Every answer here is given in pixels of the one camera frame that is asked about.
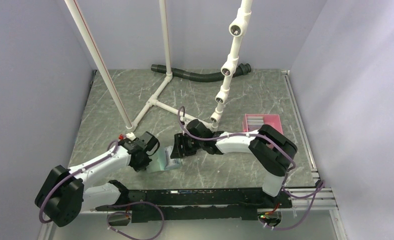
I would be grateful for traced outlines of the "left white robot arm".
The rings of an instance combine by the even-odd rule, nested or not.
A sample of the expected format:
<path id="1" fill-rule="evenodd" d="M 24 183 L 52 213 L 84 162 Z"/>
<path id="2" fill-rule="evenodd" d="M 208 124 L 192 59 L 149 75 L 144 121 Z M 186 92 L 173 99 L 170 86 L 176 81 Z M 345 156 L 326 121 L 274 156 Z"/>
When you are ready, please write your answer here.
<path id="1" fill-rule="evenodd" d="M 129 203 L 129 191 L 125 186 L 117 180 L 100 186 L 94 184 L 124 167 L 136 172 L 145 170 L 160 148 L 160 141 L 146 131 L 134 139 L 125 136 L 113 140 L 106 152 L 85 163 L 68 168 L 57 165 L 47 175 L 34 200 L 39 208 L 39 221 L 64 227 L 79 213 L 96 207 L 109 205 L 116 210 L 124 209 Z"/>

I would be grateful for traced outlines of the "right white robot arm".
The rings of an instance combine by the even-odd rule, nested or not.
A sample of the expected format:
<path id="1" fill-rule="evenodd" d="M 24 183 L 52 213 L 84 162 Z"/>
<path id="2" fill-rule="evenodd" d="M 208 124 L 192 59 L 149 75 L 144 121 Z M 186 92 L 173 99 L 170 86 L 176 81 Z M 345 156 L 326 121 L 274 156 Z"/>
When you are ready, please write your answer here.
<path id="1" fill-rule="evenodd" d="M 295 166 L 297 146 L 271 125 L 250 132 L 212 131 L 197 119 L 180 123 L 182 133 L 174 135 L 171 159 L 180 159 L 204 150 L 210 155 L 249 153 L 267 171 L 260 194 L 261 203 L 272 208 L 280 201 L 280 191 L 288 171 Z"/>

